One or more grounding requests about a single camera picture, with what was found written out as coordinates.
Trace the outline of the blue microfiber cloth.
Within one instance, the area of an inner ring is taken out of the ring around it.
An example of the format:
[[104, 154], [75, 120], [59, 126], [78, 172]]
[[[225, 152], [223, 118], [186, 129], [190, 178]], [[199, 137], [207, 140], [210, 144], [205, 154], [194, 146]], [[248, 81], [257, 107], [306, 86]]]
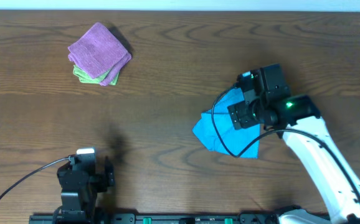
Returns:
[[196, 138], [209, 151], [227, 154], [227, 149], [237, 155], [260, 135], [260, 125], [236, 130], [227, 107], [244, 101], [241, 89], [228, 91], [215, 105], [214, 113], [205, 111], [193, 127]]

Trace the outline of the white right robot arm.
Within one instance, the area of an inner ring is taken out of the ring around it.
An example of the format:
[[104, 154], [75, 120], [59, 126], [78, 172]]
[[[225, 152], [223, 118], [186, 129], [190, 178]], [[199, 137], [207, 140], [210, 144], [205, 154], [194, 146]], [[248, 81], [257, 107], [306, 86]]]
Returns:
[[308, 95], [292, 95], [279, 64], [240, 74], [243, 100], [228, 106], [236, 130], [258, 124], [277, 134], [296, 154], [326, 205], [329, 222], [360, 223], [360, 179], [332, 140]]

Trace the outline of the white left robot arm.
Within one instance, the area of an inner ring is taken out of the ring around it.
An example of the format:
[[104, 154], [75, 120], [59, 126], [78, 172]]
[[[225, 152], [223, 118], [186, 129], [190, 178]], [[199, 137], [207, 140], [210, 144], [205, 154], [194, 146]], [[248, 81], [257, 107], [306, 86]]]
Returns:
[[104, 171], [96, 171], [94, 153], [70, 155], [57, 170], [62, 188], [62, 205], [52, 215], [52, 223], [100, 223], [104, 212], [96, 207], [97, 195], [114, 186], [114, 166], [105, 158]]

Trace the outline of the green folded cloth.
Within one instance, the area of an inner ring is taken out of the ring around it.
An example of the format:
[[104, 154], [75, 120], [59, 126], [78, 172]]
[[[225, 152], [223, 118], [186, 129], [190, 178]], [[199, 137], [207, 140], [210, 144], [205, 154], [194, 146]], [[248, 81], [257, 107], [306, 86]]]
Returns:
[[106, 71], [105, 73], [101, 74], [97, 78], [92, 78], [87, 72], [82, 70], [80, 67], [74, 65], [73, 66], [73, 74], [78, 77], [81, 83], [88, 83], [88, 84], [99, 84], [100, 86], [107, 86], [107, 85], [116, 85], [120, 72], [118, 72], [113, 77], [110, 76], [111, 71]]

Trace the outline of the purple folded cloth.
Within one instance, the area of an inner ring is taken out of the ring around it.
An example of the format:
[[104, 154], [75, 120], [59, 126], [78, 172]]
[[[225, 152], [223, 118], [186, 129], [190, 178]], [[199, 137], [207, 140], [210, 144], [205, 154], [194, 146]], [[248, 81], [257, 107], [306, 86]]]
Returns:
[[68, 46], [68, 50], [69, 60], [101, 86], [114, 84], [120, 70], [132, 59], [129, 51], [100, 22]]

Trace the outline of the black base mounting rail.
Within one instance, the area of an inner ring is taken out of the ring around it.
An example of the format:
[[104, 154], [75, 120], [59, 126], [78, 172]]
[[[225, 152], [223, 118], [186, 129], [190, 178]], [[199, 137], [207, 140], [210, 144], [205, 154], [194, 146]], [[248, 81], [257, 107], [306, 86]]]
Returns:
[[[296, 223], [331, 223], [328, 219], [316, 217], [314, 221], [296, 221]], [[29, 223], [54, 223], [53, 215], [31, 215]], [[242, 213], [240, 215], [135, 215], [117, 213], [100, 215], [92, 221], [72, 221], [58, 215], [55, 223], [111, 223], [111, 224], [264, 224], [281, 223], [276, 215]]]

